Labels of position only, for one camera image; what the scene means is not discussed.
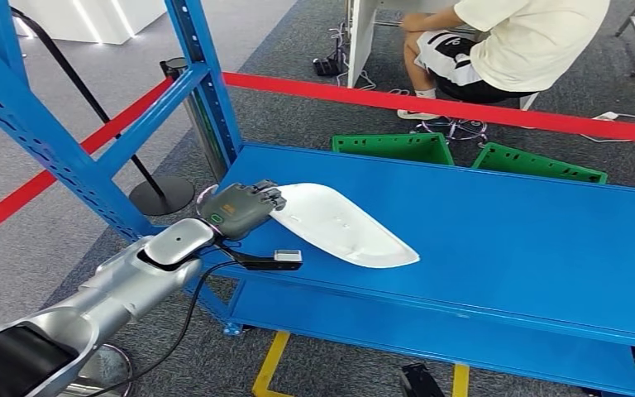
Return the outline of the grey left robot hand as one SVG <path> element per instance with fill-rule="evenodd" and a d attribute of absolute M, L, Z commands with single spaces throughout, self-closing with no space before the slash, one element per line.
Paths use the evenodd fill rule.
<path fill-rule="evenodd" d="M 238 241 L 266 222 L 272 212 L 284 209 L 287 200 L 279 186 L 262 179 L 255 184 L 234 183 L 222 191 L 215 184 L 196 199 L 197 216 L 216 233 Z"/>

